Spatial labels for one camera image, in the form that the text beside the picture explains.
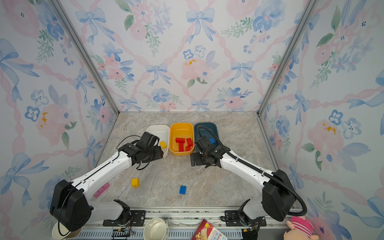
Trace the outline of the small yellow lego brick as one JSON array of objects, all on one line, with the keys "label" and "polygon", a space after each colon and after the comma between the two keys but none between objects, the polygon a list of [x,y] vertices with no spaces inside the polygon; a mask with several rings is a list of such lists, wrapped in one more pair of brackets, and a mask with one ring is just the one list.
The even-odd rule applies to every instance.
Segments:
[{"label": "small yellow lego brick", "polygon": [[161,146],[162,149],[166,149],[167,148],[167,144],[166,144],[165,141],[161,141],[160,142],[160,146]]}]

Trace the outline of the red lego brick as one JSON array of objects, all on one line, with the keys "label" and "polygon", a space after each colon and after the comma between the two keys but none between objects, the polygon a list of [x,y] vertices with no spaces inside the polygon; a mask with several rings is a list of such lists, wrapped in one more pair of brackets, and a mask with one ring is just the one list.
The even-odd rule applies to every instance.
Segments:
[{"label": "red lego brick", "polygon": [[186,141],[187,141],[187,146],[185,148],[185,151],[189,152],[193,148],[194,143],[191,138],[187,138]]},{"label": "red lego brick", "polygon": [[178,143],[178,145],[179,145],[179,151],[180,151],[180,152],[184,152],[184,151],[185,151],[184,144],[185,144],[185,143]]},{"label": "red lego brick", "polygon": [[184,139],[184,138],[176,138],[175,141],[177,143],[183,143],[184,144],[186,142],[186,139]]}]

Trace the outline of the white plastic container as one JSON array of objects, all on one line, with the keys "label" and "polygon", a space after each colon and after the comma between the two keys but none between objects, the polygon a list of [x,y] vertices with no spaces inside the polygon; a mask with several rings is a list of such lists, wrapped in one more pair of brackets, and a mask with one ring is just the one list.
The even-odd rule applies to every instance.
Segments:
[{"label": "white plastic container", "polygon": [[159,137],[160,139],[160,142],[161,141],[165,141],[166,144],[167,144],[167,148],[166,149],[162,149],[163,152],[164,152],[164,157],[163,158],[166,158],[168,156],[168,153],[169,153],[169,144],[170,144],[170,128],[166,125],[152,125],[152,126],[149,126],[146,131],[150,134],[153,134],[157,137]]}]

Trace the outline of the dark teal plastic container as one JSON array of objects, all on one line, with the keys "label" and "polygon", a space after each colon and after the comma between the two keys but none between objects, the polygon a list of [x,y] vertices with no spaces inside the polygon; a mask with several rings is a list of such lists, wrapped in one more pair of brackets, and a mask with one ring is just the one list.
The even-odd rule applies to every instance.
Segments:
[{"label": "dark teal plastic container", "polygon": [[[194,125],[195,141],[197,141],[200,137],[200,135],[198,133],[198,126],[204,126],[204,127],[208,128],[216,136],[216,138],[219,139],[219,132],[218,132],[218,128],[217,128],[216,124],[211,123],[211,122],[202,122],[202,123],[197,123]],[[214,138],[206,129],[200,129],[200,133],[202,136],[206,136],[208,139]]]}]

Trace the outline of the yellow plastic container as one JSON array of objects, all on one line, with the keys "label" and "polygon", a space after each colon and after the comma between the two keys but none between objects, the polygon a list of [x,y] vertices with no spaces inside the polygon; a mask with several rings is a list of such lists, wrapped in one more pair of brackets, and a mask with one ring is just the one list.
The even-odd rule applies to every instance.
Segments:
[{"label": "yellow plastic container", "polygon": [[176,138],[184,138],[184,139],[191,138],[193,143],[194,143],[195,139],[194,139],[194,127],[193,127],[193,125],[190,123],[175,123],[170,128],[170,146],[169,146],[169,148],[170,148],[170,151],[172,152],[172,154],[175,156],[190,155],[195,148],[195,144],[189,152],[186,152],[186,151],[180,152],[179,151],[179,145],[175,141]]}]

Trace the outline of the blue lego brick bottom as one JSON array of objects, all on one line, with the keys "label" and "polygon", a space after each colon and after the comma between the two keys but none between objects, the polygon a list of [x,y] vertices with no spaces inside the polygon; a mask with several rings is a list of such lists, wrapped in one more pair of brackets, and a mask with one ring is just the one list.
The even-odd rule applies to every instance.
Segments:
[{"label": "blue lego brick bottom", "polygon": [[180,191],[179,191],[179,193],[180,193],[181,195],[185,195],[186,192],[187,192],[187,187],[186,187],[186,186],[180,186]]}]

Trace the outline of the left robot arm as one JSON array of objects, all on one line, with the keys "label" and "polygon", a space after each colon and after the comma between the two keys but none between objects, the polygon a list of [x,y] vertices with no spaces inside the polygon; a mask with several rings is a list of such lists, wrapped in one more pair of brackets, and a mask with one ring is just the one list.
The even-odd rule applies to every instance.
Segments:
[{"label": "left robot arm", "polygon": [[112,221],[126,226],[132,221],[130,207],[121,200],[92,203],[92,196],[120,172],[142,163],[163,158],[159,137],[144,132],[139,140],[119,144],[117,151],[108,160],[83,176],[70,182],[56,184],[50,206],[50,214],[58,221],[57,232],[61,238],[80,230],[85,224],[97,221]]}]

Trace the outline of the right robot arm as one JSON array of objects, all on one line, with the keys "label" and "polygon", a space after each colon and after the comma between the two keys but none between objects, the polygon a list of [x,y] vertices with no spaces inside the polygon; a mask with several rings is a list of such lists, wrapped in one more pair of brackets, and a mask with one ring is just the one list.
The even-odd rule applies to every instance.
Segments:
[{"label": "right robot arm", "polygon": [[304,217],[307,214],[305,201],[296,193],[285,172],[267,170],[241,158],[205,126],[198,125],[197,133],[196,155],[206,168],[228,170],[252,184],[262,194],[260,201],[246,200],[240,206],[235,222],[248,227],[266,216],[282,222],[286,216]]}]

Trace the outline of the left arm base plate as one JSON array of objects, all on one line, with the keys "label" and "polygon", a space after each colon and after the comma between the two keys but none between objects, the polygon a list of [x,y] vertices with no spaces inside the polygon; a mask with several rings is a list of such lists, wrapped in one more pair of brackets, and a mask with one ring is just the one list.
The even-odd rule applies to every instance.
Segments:
[{"label": "left arm base plate", "polygon": [[130,210],[127,217],[119,220],[104,220],[103,227],[143,227],[146,218],[145,210]]}]

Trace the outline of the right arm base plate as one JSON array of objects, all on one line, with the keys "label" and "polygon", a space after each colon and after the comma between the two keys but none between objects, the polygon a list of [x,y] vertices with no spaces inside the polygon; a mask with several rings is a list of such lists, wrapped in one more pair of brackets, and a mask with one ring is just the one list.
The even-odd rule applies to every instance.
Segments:
[{"label": "right arm base plate", "polygon": [[246,217],[240,217],[238,211],[231,210],[224,211],[224,216],[221,216],[220,220],[225,222],[227,227],[255,228],[258,226],[267,226],[265,217],[259,217],[255,220],[248,220]]}]

